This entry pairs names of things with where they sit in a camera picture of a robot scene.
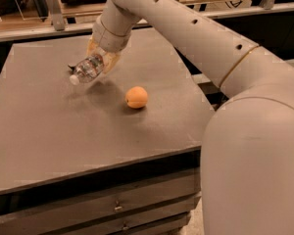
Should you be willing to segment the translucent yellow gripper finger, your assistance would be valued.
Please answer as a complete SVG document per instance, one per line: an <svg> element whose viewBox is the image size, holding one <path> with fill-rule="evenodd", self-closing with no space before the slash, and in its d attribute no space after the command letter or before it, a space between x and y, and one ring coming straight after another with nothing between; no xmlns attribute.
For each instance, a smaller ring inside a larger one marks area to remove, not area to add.
<svg viewBox="0 0 294 235"><path fill-rule="evenodd" d="M118 62L121 57L121 53L106 52L103 55L103 73L108 73Z"/></svg>
<svg viewBox="0 0 294 235"><path fill-rule="evenodd" d="M90 57L95 54L101 54L101 50L98 44L93 40L93 38L90 37L87 43L86 56Z"/></svg>

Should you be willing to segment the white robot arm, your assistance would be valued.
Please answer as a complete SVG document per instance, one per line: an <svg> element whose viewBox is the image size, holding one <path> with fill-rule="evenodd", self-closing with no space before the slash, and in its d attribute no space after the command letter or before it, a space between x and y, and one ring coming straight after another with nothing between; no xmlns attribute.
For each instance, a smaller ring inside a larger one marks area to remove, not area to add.
<svg viewBox="0 0 294 235"><path fill-rule="evenodd" d="M202 141L205 235L294 235L294 68L175 0L107 0L94 41L117 53L141 19L227 98Z"/></svg>

